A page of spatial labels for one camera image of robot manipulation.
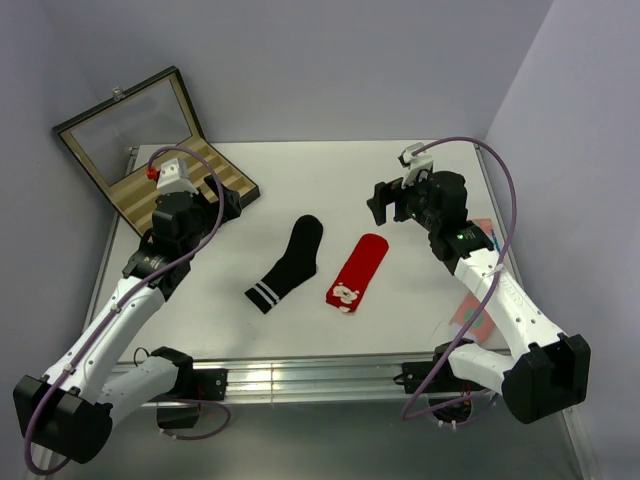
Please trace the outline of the red santa sock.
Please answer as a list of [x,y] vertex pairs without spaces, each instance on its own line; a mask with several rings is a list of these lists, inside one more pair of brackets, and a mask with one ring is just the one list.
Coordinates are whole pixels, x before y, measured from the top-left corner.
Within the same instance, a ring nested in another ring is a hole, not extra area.
[[325,302],[342,313],[355,313],[388,250],[382,236],[363,235],[326,292]]

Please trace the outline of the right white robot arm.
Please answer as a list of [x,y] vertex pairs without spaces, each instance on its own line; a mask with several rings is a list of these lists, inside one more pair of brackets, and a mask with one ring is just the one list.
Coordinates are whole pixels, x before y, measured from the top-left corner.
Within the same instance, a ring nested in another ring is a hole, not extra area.
[[413,220],[425,228],[435,257],[480,302],[509,347],[506,355],[489,351],[461,335],[440,346],[436,363],[416,389],[434,379],[443,389],[464,380],[503,397],[521,423],[582,403],[587,395],[591,349],[579,334],[555,325],[504,268],[503,253],[469,220],[462,175],[422,171],[410,186],[402,179],[375,185],[367,205],[376,224],[393,205],[397,222]]

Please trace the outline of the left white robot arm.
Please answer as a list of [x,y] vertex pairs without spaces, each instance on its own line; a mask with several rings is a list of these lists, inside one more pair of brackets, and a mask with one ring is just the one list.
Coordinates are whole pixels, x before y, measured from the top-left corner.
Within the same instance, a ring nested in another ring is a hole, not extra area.
[[159,347],[137,367],[109,376],[144,324],[171,298],[190,262],[219,227],[240,216],[238,192],[207,176],[218,199],[209,201],[190,182],[156,199],[152,226],[127,261],[109,302],[72,347],[42,376],[24,376],[13,391],[27,468],[39,476],[32,448],[64,464],[85,464],[106,445],[113,428],[156,398],[198,404],[191,356]]

